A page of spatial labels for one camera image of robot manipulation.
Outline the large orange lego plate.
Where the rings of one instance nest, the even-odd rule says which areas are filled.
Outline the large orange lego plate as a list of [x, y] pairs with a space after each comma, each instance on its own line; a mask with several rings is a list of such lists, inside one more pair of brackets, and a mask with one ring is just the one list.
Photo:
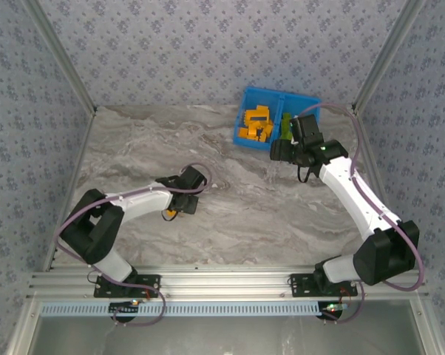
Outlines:
[[245, 111], [244, 124], [247, 127], [256, 126], [258, 129], [260, 129], [265, 128], [267, 124], [273, 124], [270, 116], [255, 116], [255, 109], [247, 109]]

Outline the blue two-compartment plastic bin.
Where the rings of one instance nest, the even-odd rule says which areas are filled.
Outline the blue two-compartment plastic bin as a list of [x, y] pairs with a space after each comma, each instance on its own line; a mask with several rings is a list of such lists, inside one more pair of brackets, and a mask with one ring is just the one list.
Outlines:
[[[239, 107], [237, 118], [234, 123], [233, 143], [238, 146], [244, 146], [251, 149], [269, 151], [274, 140], [281, 135], [282, 119], [284, 114], [290, 114], [293, 118], [302, 112], [306, 115], [315, 115], [316, 121], [320, 119], [320, 107], [307, 109], [322, 101], [319, 98], [280, 92], [271, 89], [261, 89], [257, 87], [246, 87], [242, 95], [242, 101]], [[254, 111], [258, 106], [268, 108], [268, 118], [273, 124], [272, 132], [266, 136], [265, 140], [259, 139], [261, 129], [257, 130], [257, 140], [247, 139], [241, 136], [240, 130], [247, 129], [245, 125], [245, 114], [248, 110]]]

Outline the small black circuit board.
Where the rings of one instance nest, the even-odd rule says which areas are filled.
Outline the small black circuit board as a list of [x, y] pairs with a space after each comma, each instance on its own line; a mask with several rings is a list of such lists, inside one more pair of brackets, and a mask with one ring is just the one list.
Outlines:
[[137, 314], [139, 312], [139, 305], [131, 301], [126, 302], [111, 302], [108, 306], [109, 315], [116, 317], [123, 317], [127, 314]]
[[348, 305], [342, 302], [319, 302], [319, 310], [321, 314], [319, 319], [327, 321], [338, 321]]

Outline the aluminium table side rail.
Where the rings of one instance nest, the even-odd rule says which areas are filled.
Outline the aluminium table side rail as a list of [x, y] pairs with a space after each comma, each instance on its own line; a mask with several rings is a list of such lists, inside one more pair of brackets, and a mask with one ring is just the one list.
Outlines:
[[86, 125], [86, 129], [84, 131], [84, 136], [83, 139], [81, 140], [81, 144], [79, 146], [79, 150], [78, 150], [78, 154], [76, 156], [75, 162], [74, 162], [74, 166], [73, 166], [73, 170], [72, 170], [72, 175], [71, 178], [69, 180], [68, 186], [67, 186], [67, 191], [65, 194], [65, 198], [64, 198], [64, 203], [63, 206], [61, 207], [61, 210], [58, 214], [58, 219], [57, 219], [57, 223], [55, 224], [55, 228], [53, 229], [53, 234], [52, 234], [52, 239], [50, 242], [50, 246], [47, 250], [47, 255], [44, 259], [44, 263], [43, 266], [41, 268], [42, 271], [49, 271], [51, 269], [52, 263], [53, 263], [53, 258], [55, 255], [55, 250], [56, 250], [56, 243], [55, 243], [55, 236], [57, 235], [57, 231], [58, 229], [61, 227], [61, 225], [63, 224], [63, 222], [66, 220], [68, 214], [69, 214], [69, 208], [71, 206], [72, 203], [72, 198], [74, 195], [74, 191], [75, 191], [75, 187], [77, 185], [78, 182], [78, 178], [79, 178], [79, 174], [81, 171], [81, 165], [83, 163], [83, 159], [84, 159], [84, 155], [86, 153], [86, 148], [88, 145], [88, 141], [89, 141], [89, 136], [90, 136], [90, 132], [92, 129], [92, 125], [93, 125], [93, 121], [95, 119], [96, 116], [96, 112], [97, 112], [98, 108], [94, 107], [92, 112], [89, 115], [89, 120], [88, 123]]
[[367, 196], [367, 210], [371, 217], [364, 243], [355, 254], [354, 265], [360, 266], [362, 271], [366, 271], [368, 266], [373, 266], [373, 271], [366, 271], [367, 276], [371, 278], [391, 277], [406, 271], [409, 268], [409, 262], [414, 261], [415, 258], [412, 255], [406, 256], [408, 245], [385, 220], [386, 217], [391, 216], [393, 222], [397, 222], [399, 218], [391, 213], [381, 199], [373, 155], [357, 116], [353, 117], [353, 124], [359, 134], [359, 151], [369, 179], [368, 183], [359, 182], [359, 186]]

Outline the horizontal aluminium frame rail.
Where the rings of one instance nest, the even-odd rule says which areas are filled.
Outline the horizontal aluminium frame rail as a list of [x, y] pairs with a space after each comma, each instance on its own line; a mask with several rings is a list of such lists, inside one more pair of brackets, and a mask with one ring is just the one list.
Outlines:
[[[291, 296], [288, 277], [307, 274], [313, 266], [141, 266], [140, 274], [159, 274], [160, 291], [169, 301], [282, 301]], [[90, 300], [94, 285], [90, 268], [56, 265], [32, 274], [27, 298], [37, 300]]]

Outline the aluminium corner post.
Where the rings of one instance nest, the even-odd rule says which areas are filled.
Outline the aluminium corner post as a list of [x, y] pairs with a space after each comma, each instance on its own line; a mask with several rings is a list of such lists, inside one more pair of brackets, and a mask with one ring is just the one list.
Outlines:
[[353, 112], [357, 115], [365, 109], [426, 2], [427, 0], [405, 0], [404, 6], [393, 22], [379, 54], [375, 56], [373, 66], [352, 103]]
[[21, 3], [33, 20], [37, 31], [46, 42], [81, 105], [93, 117], [96, 112], [96, 106], [39, 1], [21, 0]]

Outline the aluminium frame leg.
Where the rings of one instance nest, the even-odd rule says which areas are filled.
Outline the aluminium frame leg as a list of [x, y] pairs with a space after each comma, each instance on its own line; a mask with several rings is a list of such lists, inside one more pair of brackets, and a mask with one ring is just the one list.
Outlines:
[[445, 339], [430, 300], [417, 298], [410, 301], [421, 343], [426, 355], [445, 355]]
[[41, 301], [26, 300], [5, 355], [28, 355], [41, 313]]

